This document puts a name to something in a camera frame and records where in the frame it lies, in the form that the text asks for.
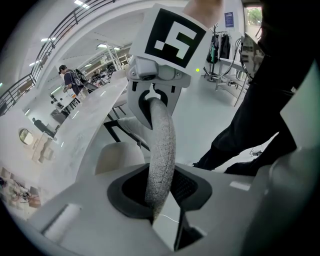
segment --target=gray cable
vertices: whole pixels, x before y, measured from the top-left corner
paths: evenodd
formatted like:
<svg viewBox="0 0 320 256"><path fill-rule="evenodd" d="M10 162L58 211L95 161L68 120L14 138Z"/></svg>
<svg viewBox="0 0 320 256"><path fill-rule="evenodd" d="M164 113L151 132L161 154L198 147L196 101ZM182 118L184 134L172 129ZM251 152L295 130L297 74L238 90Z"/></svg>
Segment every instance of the gray cable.
<svg viewBox="0 0 320 256"><path fill-rule="evenodd" d="M153 209L156 219L170 192L175 171L176 133L166 105L151 98L152 143L145 202Z"/></svg>

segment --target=white floor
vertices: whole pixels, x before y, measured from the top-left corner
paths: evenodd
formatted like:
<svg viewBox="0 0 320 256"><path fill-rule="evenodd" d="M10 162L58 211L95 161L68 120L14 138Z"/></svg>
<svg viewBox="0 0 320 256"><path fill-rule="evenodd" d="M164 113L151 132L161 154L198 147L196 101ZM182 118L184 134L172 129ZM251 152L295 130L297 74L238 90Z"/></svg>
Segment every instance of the white floor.
<svg viewBox="0 0 320 256"><path fill-rule="evenodd" d="M173 113L173 122L176 133L176 162L182 164L197 162L205 154L215 137L223 131L231 122L242 100L239 100L234 107L236 98L223 89L215 91L215 83L207 81L203 76L199 80L193 80L188 88L183 88L175 111ZM128 105L122 106L127 113L124 115L117 110L120 118L133 116ZM117 127L114 129L121 141L134 141ZM115 141L107 132L104 126L99 130L94 142L91 145L89 154L87 154L81 164L77 180L85 179L92 175L88 170L94 169L101 149ZM257 146L254 150L263 150L267 144ZM150 153L142 148L145 159L148 162ZM251 148L242 152L225 164L218 167L216 172L224 172L227 167L236 162L247 162L254 158L250 156ZM178 228L180 209L170 194L161 215L153 224L154 230L163 239L163 241L173 249L174 240Z"/></svg>

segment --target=white table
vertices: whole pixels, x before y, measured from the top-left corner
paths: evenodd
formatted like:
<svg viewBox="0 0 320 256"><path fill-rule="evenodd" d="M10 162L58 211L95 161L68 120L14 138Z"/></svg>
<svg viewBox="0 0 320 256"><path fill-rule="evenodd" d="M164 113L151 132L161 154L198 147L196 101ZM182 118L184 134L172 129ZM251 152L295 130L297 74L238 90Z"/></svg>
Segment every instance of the white table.
<svg viewBox="0 0 320 256"><path fill-rule="evenodd" d="M41 204L76 181L87 149L127 84L124 77L93 91L63 122L55 135L51 163L39 177L39 187L48 191L39 195Z"/></svg>

